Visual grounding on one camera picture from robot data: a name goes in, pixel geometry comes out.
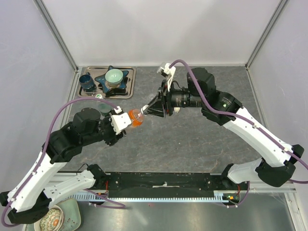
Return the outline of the orange drink bottle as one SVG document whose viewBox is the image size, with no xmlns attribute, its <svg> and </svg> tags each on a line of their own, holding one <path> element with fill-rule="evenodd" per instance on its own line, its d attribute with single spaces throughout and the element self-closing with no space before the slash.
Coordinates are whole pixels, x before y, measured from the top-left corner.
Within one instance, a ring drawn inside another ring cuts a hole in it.
<svg viewBox="0 0 308 231">
<path fill-rule="evenodd" d="M 144 121 L 144 115 L 140 109 L 132 109 L 128 112 L 133 128 L 139 127 Z"/>
</svg>

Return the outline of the clear green-label water bottle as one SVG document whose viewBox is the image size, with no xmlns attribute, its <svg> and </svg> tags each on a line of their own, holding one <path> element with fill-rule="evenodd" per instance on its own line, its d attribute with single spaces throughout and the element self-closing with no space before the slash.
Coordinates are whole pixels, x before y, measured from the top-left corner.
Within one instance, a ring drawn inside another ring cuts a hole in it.
<svg viewBox="0 0 308 231">
<path fill-rule="evenodd" d="M 111 113 L 112 107 L 109 104 L 103 103 L 103 102 L 96 102 L 97 109 L 101 113 L 102 116 L 109 116 Z"/>
</svg>

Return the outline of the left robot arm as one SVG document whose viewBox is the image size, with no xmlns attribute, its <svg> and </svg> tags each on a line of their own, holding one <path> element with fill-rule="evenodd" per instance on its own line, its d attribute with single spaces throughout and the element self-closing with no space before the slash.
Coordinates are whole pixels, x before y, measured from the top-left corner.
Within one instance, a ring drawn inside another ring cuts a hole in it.
<svg viewBox="0 0 308 231">
<path fill-rule="evenodd" d="M 51 187 L 47 183 L 73 157 L 81 154 L 83 147 L 101 141 L 112 146 L 125 136 L 125 129 L 130 125 L 129 115 L 121 108 L 105 117 L 93 108 L 85 108 L 71 122 L 49 134 L 27 175 L 13 190 L 1 192 L 0 203 L 5 208 L 1 217 L 3 225 L 32 224 L 65 197 L 104 187 L 107 175 L 97 164 L 89 165 L 65 182 Z"/>
</svg>

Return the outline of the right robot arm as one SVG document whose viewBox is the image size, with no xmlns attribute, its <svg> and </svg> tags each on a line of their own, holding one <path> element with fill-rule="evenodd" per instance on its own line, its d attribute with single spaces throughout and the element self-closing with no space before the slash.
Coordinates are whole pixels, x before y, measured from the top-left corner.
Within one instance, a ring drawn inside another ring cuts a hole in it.
<svg viewBox="0 0 308 231">
<path fill-rule="evenodd" d="M 176 109 L 200 108 L 208 120 L 232 131 L 254 148 L 260 158 L 244 164 L 229 164 L 220 177 L 221 186 L 232 189 L 245 181 L 263 181 L 281 187 L 295 172 L 295 164 L 304 148 L 290 145 L 263 127 L 233 95 L 216 89 L 215 77 L 205 68 L 187 73 L 185 88 L 176 89 L 176 81 L 162 81 L 157 95 L 142 109 L 144 115 L 171 116 Z"/>
</svg>

